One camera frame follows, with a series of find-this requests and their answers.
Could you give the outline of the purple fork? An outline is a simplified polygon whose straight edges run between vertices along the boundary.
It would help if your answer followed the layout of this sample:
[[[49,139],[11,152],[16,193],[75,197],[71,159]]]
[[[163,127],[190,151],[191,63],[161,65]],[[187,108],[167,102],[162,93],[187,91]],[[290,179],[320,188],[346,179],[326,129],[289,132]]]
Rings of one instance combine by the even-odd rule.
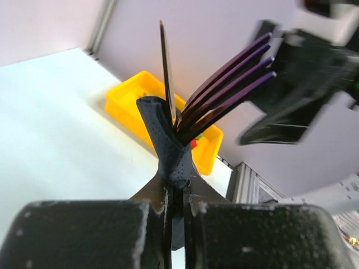
[[[253,41],[210,76],[187,101],[176,130],[180,143],[187,145],[224,117],[260,86],[276,77],[268,69],[274,57],[261,60],[270,49],[272,33]]]

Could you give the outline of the gold knife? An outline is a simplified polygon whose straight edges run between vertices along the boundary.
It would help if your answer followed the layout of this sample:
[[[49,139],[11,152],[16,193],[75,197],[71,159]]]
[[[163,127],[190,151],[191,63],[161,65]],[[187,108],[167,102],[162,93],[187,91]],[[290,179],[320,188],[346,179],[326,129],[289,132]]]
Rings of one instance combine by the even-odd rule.
[[[159,26],[160,26],[160,41],[161,41],[163,76],[164,76],[164,87],[165,87],[165,100],[167,105],[169,124],[171,127],[173,127],[177,120],[177,112],[175,105],[175,94],[171,88],[171,71],[170,71],[169,54],[167,49],[165,28],[162,20],[159,21]]]

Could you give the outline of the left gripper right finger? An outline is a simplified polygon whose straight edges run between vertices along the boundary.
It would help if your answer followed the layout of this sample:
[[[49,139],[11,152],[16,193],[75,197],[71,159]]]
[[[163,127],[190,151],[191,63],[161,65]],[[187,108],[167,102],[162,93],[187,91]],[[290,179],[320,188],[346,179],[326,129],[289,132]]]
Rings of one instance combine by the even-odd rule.
[[[350,182],[300,197],[231,203],[192,171],[183,190],[186,268],[351,268],[333,216],[352,209]]]

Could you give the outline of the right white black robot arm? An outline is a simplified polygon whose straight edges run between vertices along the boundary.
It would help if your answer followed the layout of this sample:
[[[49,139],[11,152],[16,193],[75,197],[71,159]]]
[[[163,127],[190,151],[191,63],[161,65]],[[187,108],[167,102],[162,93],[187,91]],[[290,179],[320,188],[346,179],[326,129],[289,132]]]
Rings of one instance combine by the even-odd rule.
[[[275,79],[248,98],[265,115],[239,145],[295,144],[336,93],[358,99],[358,2],[301,1],[300,8],[282,33]]]

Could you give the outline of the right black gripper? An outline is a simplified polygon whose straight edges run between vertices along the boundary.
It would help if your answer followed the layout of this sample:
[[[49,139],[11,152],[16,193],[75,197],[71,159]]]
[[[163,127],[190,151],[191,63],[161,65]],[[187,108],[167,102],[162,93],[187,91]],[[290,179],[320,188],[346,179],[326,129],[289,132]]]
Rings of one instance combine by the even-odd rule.
[[[277,76],[248,97],[267,115],[238,137],[239,145],[298,143],[311,123],[311,104],[326,103],[358,72],[355,49],[302,29],[279,32],[278,25],[262,20],[258,33],[266,31],[280,40],[269,68]]]

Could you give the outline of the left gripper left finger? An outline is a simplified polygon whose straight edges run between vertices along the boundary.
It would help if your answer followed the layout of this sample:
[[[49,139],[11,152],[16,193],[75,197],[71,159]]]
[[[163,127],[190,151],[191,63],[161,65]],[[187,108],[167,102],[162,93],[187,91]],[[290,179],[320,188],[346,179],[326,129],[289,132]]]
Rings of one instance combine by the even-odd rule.
[[[170,268],[173,189],[158,175],[127,200],[36,201],[14,218],[2,268]]]

